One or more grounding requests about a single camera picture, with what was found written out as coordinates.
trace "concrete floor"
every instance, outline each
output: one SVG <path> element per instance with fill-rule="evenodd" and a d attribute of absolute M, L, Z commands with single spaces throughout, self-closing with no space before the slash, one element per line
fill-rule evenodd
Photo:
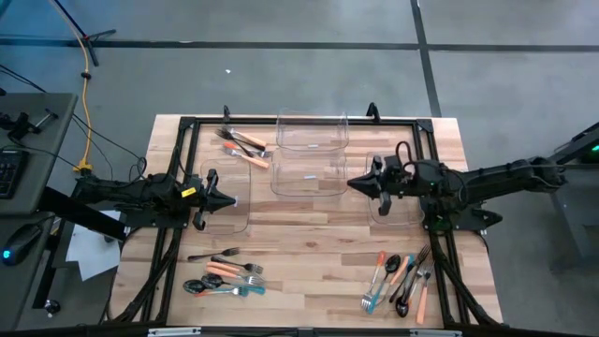
<path fill-rule="evenodd" d="M 416 42 L 407 0 L 103 0 L 102 10 L 64 1 L 91 34 L 114 38 L 205 41 Z M 420 0 L 430 43 L 599 44 L 592 0 Z M 0 34 L 69 37 L 51 7 L 18 0 Z M 385 115 L 430 116 L 418 51 L 98 49 L 88 104 L 93 126 L 144 154 L 158 113 L 243 113 L 279 109 L 347 110 L 375 101 Z M 550 154 L 597 122 L 599 53 L 432 52 L 445 117 L 459 119 L 471 169 Z M 79 49 L 0 47 L 0 63 L 51 92 L 79 93 Z M 0 76 L 8 91 L 32 92 Z M 79 104 L 76 110 L 82 116 Z M 61 155 L 76 162 L 84 136 L 72 126 Z M 126 179 L 134 159 L 101 139 Z M 93 150 L 96 174 L 108 167 Z M 71 169 L 57 162 L 51 185 L 66 193 Z M 513 327 L 597 335 L 599 275 L 549 265 L 570 244 L 549 197 L 521 193 L 489 202 L 504 221 L 489 230 L 490 260 L 504 321 Z M 90 305 L 101 310 L 101 300 Z M 97 315 L 73 317 L 72 325 Z M 44 324 L 31 322 L 32 326 Z"/>

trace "yellow sticker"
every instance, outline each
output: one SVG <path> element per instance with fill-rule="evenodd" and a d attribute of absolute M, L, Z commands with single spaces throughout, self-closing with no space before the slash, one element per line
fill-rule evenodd
<path fill-rule="evenodd" d="M 186 198 L 196 193 L 196 188 L 192 187 L 181 192 L 181 197 Z"/>

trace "transparent plastic bin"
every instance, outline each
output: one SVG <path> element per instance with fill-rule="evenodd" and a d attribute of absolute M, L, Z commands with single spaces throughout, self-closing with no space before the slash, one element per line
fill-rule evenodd
<path fill-rule="evenodd" d="M 270 188 L 290 197 L 330 197 L 347 190 L 345 153 L 277 149 L 272 155 Z"/>
<path fill-rule="evenodd" d="M 280 148 L 303 152 L 327 152 L 344 149 L 349 143 L 347 114 L 337 113 L 330 118 L 315 115 L 318 125 L 309 125 L 309 113 L 283 109 L 277 116 L 277 145 Z"/>
<path fill-rule="evenodd" d="M 206 221 L 206 227 L 198 233 L 211 235 L 249 234 L 248 223 L 252 186 L 249 163 L 240 158 L 207 160 L 200 169 L 201 176 L 206 178 L 210 169 L 216 169 L 218 174 L 218 184 L 216 185 L 218 191 L 235 198 L 237 203 L 222 208 L 213 214 L 205 212 L 203 217 Z"/>
<path fill-rule="evenodd" d="M 366 168 L 364 173 L 370 171 L 371 164 L 375 155 L 380 155 L 383 159 L 383 169 L 385 168 L 385 157 L 395 155 L 394 153 L 367 153 Z M 367 198 L 370 215 L 368 217 L 369 224 L 387 225 L 387 226 L 410 226 L 420 224 L 424 220 L 424 212 L 420 208 L 420 201 L 417 197 L 397 198 L 391 196 L 391 208 L 389 214 L 381 216 L 378 214 L 378 208 L 381 205 L 380 199 Z"/>

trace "wooden tabletop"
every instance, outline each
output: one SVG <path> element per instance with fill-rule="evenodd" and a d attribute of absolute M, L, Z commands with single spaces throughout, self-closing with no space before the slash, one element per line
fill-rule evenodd
<path fill-rule="evenodd" d="M 175 144 L 177 125 L 181 115 L 158 115 L 148 147 L 147 173 L 164 172 Z M 452 118 L 432 119 L 440 160 L 450 168 L 465 170 L 466 160 L 460 139 L 458 122 Z M 214 133 L 214 125 L 203 125 L 199 134 L 194 172 L 205 174 L 206 160 L 228 160 L 220 151 L 222 141 Z M 275 125 L 241 125 L 238 131 L 266 140 L 268 150 L 275 150 Z M 189 136 L 182 153 L 183 165 Z M 364 174 L 368 153 L 389 154 L 400 140 L 412 143 L 412 133 L 401 126 L 350 126 L 349 144 L 345 148 L 346 175 L 354 178 Z M 242 229 L 240 219 L 248 220 L 248 228 L 235 235 L 211 235 L 193 227 L 183 232 L 177 271 L 174 279 L 169 325 L 184 326 L 260 326 L 260 327 L 327 327 L 327 328 L 413 328 L 416 324 L 416 306 L 406 318 L 399 318 L 387 302 L 367 315 L 359 306 L 360 299 L 373 277 L 377 253 L 387 256 L 406 256 L 417 253 L 428 243 L 428 235 L 420 224 L 403 226 L 381 225 L 370 216 L 367 198 L 347 189 L 333 197 L 287 197 L 272 192 L 271 169 L 244 165 L 236 168 L 239 176 L 251 170 L 251 211 L 240 208 L 223 209 L 209 221 L 212 232 Z M 227 175 L 226 169 L 219 175 Z M 245 196 L 240 187 L 240 196 Z M 418 217 L 415 203 L 393 199 L 394 207 L 405 208 L 406 214 Z M 220 220 L 230 216 L 233 227 L 219 227 Z M 148 277 L 156 230 L 138 231 L 124 247 L 112 292 L 111 310 L 117 315 L 138 293 Z M 170 238 L 167 238 L 165 249 Z M 456 244 L 464 283 L 494 319 L 501 321 L 501 311 L 489 257 L 483 242 L 473 233 L 456 232 Z M 204 263 L 190 263 L 187 256 L 216 253 L 229 247 L 240 247 L 241 254 L 230 259 L 240 263 L 256 263 L 264 267 L 267 292 L 264 296 L 251 294 L 247 298 L 214 295 L 195 298 L 183 290 L 183 282 L 199 279 L 204 274 Z M 424 325 L 443 326 L 435 278 L 429 284 L 429 296 Z M 154 297 L 154 311 L 161 299 L 162 284 Z M 458 316 L 453 286 L 449 286 L 449 300 L 454 317 Z"/>

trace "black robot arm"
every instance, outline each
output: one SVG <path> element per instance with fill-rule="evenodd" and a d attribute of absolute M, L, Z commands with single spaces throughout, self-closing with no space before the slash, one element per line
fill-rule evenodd
<path fill-rule="evenodd" d="M 565 183 L 562 171 L 561 166 L 543 157 L 459 172 L 436 160 L 402 164 L 392 155 L 384 161 L 376 156 L 366 175 L 347 184 L 369 198 L 379 198 L 380 215 L 388 214 L 393 197 L 420 197 L 425 214 L 444 218 L 445 227 L 456 225 L 463 215 L 482 212 L 485 216 L 480 217 L 485 220 L 484 224 L 463 229 L 484 229 L 501 221 L 501 216 L 480 210 L 483 201 L 524 190 L 551 193 Z"/>
<path fill-rule="evenodd" d="M 205 186 L 196 174 L 182 184 L 166 173 L 132 183 L 101 180 L 93 175 L 83 176 L 78 182 L 77 200 L 88 204 L 114 201 L 115 209 L 125 213 L 127 222 L 136 227 L 182 227 L 188 222 L 191 209 L 198 208 L 192 224 L 203 230 L 204 212 L 216 212 L 236 202 L 218 191 L 218 174 L 213 168 L 208 172 Z"/>

